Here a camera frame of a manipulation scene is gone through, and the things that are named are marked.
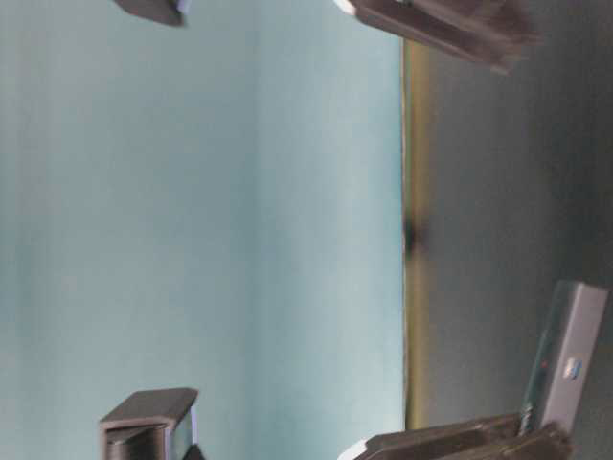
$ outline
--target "gray surface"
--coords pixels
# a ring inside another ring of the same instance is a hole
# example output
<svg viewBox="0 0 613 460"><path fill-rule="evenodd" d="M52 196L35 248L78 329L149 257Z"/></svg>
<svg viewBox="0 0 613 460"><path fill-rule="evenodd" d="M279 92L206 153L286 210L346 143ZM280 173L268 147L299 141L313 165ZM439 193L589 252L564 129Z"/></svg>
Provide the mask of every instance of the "gray surface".
<svg viewBox="0 0 613 460"><path fill-rule="evenodd" d="M508 77L432 54L430 422L516 410L555 281L613 285L613 4L533 2ZM576 458L613 449L613 311Z"/></svg>
<svg viewBox="0 0 613 460"><path fill-rule="evenodd" d="M537 361L539 368L549 368L549 376L544 398L533 401L539 405L535 426L557 423L564 431L572 432L607 296L606 290L583 283L557 284L555 308L564 319L561 327L558 326L560 333L554 355L539 356ZM579 369L573 374L572 369L577 369L577 363Z"/></svg>

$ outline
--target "small sticker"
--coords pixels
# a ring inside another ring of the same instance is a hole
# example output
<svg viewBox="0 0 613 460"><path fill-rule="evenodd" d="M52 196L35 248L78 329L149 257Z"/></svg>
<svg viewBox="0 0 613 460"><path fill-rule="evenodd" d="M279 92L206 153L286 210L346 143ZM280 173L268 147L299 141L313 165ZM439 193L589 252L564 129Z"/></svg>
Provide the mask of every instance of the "small sticker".
<svg viewBox="0 0 613 460"><path fill-rule="evenodd" d="M576 380L579 377L580 372L581 360L575 357L571 357L568 362L566 362L566 367L564 368L564 378L569 380Z"/></svg>

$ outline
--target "blurry object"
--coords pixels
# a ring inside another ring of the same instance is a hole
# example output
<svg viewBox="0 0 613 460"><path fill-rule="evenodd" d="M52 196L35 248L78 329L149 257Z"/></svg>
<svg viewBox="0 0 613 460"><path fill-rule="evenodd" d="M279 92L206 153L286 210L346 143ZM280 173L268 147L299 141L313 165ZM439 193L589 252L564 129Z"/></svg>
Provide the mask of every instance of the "blurry object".
<svg viewBox="0 0 613 460"><path fill-rule="evenodd" d="M571 432L608 292L561 281L541 336L523 406L521 433L551 422Z"/></svg>
<svg viewBox="0 0 613 460"><path fill-rule="evenodd" d="M204 460L191 388L137 391L100 421L102 460Z"/></svg>
<svg viewBox="0 0 613 460"><path fill-rule="evenodd" d="M557 283L522 414L378 435L358 442L338 460L569 459L568 433L607 296L606 290L585 283Z"/></svg>
<svg viewBox="0 0 613 460"><path fill-rule="evenodd" d="M566 460L567 436L555 425L517 437L519 416L383 434L349 448L338 460Z"/></svg>
<svg viewBox="0 0 613 460"><path fill-rule="evenodd" d="M179 0L115 0L124 11L167 26L182 26L188 3Z"/></svg>
<svg viewBox="0 0 613 460"><path fill-rule="evenodd" d="M450 55L509 71L537 33L519 0L336 0L344 12L383 31Z"/></svg>

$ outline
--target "gray wall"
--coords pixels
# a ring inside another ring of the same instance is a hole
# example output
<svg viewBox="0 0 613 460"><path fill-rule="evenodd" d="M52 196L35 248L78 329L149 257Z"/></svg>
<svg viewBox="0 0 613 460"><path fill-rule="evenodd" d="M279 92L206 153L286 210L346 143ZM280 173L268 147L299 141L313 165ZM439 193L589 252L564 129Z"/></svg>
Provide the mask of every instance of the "gray wall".
<svg viewBox="0 0 613 460"><path fill-rule="evenodd" d="M432 53L430 421L515 411L556 280L613 287L613 6L531 2L543 35L508 76ZM576 458L605 458L611 312Z"/></svg>
<svg viewBox="0 0 613 460"><path fill-rule="evenodd" d="M0 6L3 458L174 385L214 460L400 428L398 42L292 7Z"/></svg>

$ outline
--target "light blue wall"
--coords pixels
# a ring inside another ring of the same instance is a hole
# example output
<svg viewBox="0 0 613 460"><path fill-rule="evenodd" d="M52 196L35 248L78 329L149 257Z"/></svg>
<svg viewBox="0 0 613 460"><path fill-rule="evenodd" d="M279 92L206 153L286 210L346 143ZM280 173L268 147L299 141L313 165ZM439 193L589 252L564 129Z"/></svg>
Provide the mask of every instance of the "light blue wall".
<svg viewBox="0 0 613 460"><path fill-rule="evenodd" d="M103 0L1 9L1 323L19 358L0 457L98 458L122 398L191 385L211 458L246 458L252 3L207 1L182 31Z"/></svg>
<svg viewBox="0 0 613 460"><path fill-rule="evenodd" d="M402 427L400 46L259 5L256 446L332 459Z"/></svg>
<svg viewBox="0 0 613 460"><path fill-rule="evenodd" d="M399 428L397 40L326 0L0 21L0 456L97 458L174 385L213 460Z"/></svg>

